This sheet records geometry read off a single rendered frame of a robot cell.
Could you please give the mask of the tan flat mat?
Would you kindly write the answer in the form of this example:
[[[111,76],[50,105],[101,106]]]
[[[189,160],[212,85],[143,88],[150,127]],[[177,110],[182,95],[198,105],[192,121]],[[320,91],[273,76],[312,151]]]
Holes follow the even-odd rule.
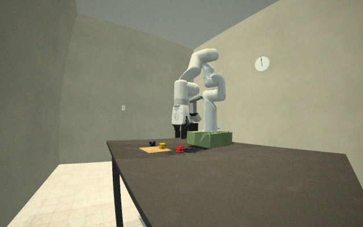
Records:
[[[167,152],[167,151],[172,151],[170,149],[160,149],[159,146],[157,147],[143,147],[143,148],[139,148],[149,154],[152,154],[152,153],[158,153],[158,152]]]

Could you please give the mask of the red die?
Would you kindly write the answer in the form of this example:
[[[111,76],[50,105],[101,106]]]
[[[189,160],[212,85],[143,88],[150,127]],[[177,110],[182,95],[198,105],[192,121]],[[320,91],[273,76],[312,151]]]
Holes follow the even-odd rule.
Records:
[[[177,147],[176,147],[176,152],[178,152],[178,153],[182,153],[182,152],[184,152],[184,147],[182,147],[182,146],[177,146]]]

